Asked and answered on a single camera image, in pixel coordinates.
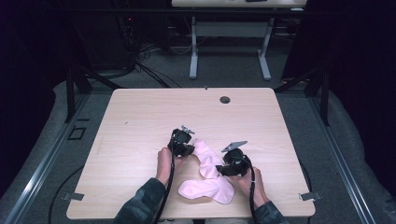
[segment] black hole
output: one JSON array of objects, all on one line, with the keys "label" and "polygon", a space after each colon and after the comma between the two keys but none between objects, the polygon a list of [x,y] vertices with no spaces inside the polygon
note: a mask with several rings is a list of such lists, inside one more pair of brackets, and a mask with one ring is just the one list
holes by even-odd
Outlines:
[{"label": "black hole", "polygon": [[228,96],[221,96],[221,97],[220,97],[220,101],[221,101],[223,104],[228,104],[228,103],[230,103],[231,99],[230,99],[230,97],[228,97]]}]

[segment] hand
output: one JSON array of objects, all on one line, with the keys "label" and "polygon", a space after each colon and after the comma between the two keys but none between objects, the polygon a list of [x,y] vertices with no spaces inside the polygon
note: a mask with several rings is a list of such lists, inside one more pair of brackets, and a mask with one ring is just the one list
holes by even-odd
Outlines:
[{"label": "hand", "polygon": [[[179,169],[187,157],[175,157],[175,172]],[[161,181],[165,186],[168,184],[169,175],[171,174],[172,152],[168,147],[163,147],[158,152],[158,164],[156,179]]]},{"label": "hand", "polygon": [[[265,195],[264,184],[262,183],[262,172],[253,166],[254,175],[256,178],[256,185],[254,188],[254,206],[256,208],[269,202],[270,200]],[[248,169],[244,176],[229,176],[229,178],[242,190],[246,196],[250,196],[250,185],[251,185],[251,170]]]}]

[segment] pink sock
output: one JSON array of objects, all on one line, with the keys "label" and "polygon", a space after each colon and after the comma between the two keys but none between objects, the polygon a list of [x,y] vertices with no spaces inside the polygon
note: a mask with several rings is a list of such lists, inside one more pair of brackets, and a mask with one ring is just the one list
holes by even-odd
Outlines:
[{"label": "pink sock", "polygon": [[216,165],[223,165],[223,162],[203,140],[195,139],[194,146],[195,150],[192,154],[196,155],[200,161],[199,171],[201,175],[205,178],[216,179],[219,176]]},{"label": "pink sock", "polygon": [[233,185],[228,182],[225,176],[219,175],[219,171],[216,169],[216,165],[223,165],[223,162],[204,141],[196,139],[194,146],[193,154],[201,162],[199,171],[206,179],[184,181],[178,189],[178,193],[188,199],[209,197],[218,203],[230,203],[235,194]]},{"label": "pink sock", "polygon": [[227,204],[233,200],[235,190],[225,176],[219,176],[217,179],[186,180],[178,193],[188,199],[209,197],[218,203]]}]

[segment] cable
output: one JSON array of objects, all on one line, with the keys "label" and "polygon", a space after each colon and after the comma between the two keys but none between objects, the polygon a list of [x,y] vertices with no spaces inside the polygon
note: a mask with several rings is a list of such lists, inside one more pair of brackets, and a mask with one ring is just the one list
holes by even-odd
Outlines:
[{"label": "cable", "polygon": [[239,158],[239,157],[232,157],[232,158],[246,162],[250,168],[250,171],[251,171],[251,184],[250,184],[250,195],[249,195],[250,213],[251,213],[251,216],[253,217],[253,223],[259,224],[259,221],[257,220],[257,217],[256,217],[256,213],[254,212],[254,189],[256,187],[256,175],[254,173],[253,165],[251,164],[251,162],[249,162],[243,158]]},{"label": "cable", "polygon": [[[191,29],[190,29],[189,23],[188,23],[187,20],[186,20],[186,17],[183,17],[183,20],[184,20],[184,22],[185,22],[185,24],[186,24],[186,26],[187,26],[187,28],[189,29],[189,32],[190,32],[190,34],[191,34]],[[175,48],[188,48],[188,49],[185,50],[184,52],[177,52],[177,51],[175,50]],[[172,47],[172,46],[171,46],[170,49],[171,49],[174,53],[179,54],[179,55],[182,55],[182,54],[185,54],[185,53],[189,52],[191,48],[192,48],[192,44],[190,44],[188,47]]]},{"label": "cable", "polygon": [[155,50],[155,46],[153,44],[147,44],[146,46],[143,46],[140,50],[140,52],[137,54],[137,61],[142,62],[151,57],[151,51]]},{"label": "cable", "polygon": [[[205,37],[203,40],[201,40],[199,43],[197,43],[197,46],[201,45],[202,43],[204,43],[209,38],[210,37]],[[177,50],[175,50],[175,49],[183,49],[183,48],[188,48],[188,49],[186,49],[184,52],[178,52]],[[178,47],[173,46],[173,47],[171,47],[171,50],[175,54],[182,55],[182,54],[188,53],[191,48],[192,48],[192,45],[189,45],[189,46],[178,46]]]},{"label": "cable", "polygon": [[53,207],[53,205],[54,205],[54,203],[55,203],[55,199],[56,199],[56,197],[58,196],[59,191],[61,191],[61,189],[62,189],[62,187],[64,186],[64,184],[65,184],[73,175],[75,175],[78,171],[82,170],[83,168],[84,168],[84,165],[80,166],[75,172],[73,172],[70,176],[68,176],[68,177],[66,178],[66,180],[64,180],[64,182],[61,184],[61,186],[59,186],[59,188],[56,190],[55,195],[53,196],[52,201],[51,201],[50,206],[49,206],[48,224],[51,223],[52,207]]},{"label": "cable", "polygon": [[136,65],[138,65],[140,67],[141,70],[143,70],[144,72],[146,72],[149,76],[151,76],[152,78],[154,78],[156,81],[158,81],[163,87],[165,88],[171,88],[165,81],[163,81],[156,73],[167,77],[170,81],[172,81],[175,85],[177,85],[178,87],[181,88],[180,85],[178,85],[172,78],[170,78],[169,76],[167,76],[164,73],[155,71],[151,68],[146,67],[145,65],[143,65],[142,63],[136,63]]},{"label": "cable", "polygon": [[[171,135],[171,139],[172,139],[171,141],[173,142],[174,141],[173,140],[174,139],[173,133]],[[165,207],[166,200],[168,199],[169,192],[171,191],[171,186],[172,186],[172,182],[173,182],[173,176],[174,176],[174,173],[175,173],[175,155],[174,155],[173,147],[174,147],[174,144],[171,144],[172,162],[171,162],[171,174],[169,175],[168,186],[166,188],[165,195],[163,195],[163,202],[161,203],[161,207],[160,207],[160,209],[157,212],[157,216],[155,217],[153,224],[157,224],[158,223],[158,220],[160,219],[161,214],[163,213],[163,208]]]}]

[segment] sleeve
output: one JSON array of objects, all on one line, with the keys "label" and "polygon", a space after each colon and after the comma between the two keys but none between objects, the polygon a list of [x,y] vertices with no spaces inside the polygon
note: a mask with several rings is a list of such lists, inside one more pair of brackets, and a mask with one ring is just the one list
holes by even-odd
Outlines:
[{"label": "sleeve", "polygon": [[289,224],[271,201],[257,208],[255,212],[260,224]]},{"label": "sleeve", "polygon": [[126,202],[117,213],[113,224],[151,223],[159,203],[165,194],[165,186],[156,178],[151,178],[136,195]]}]

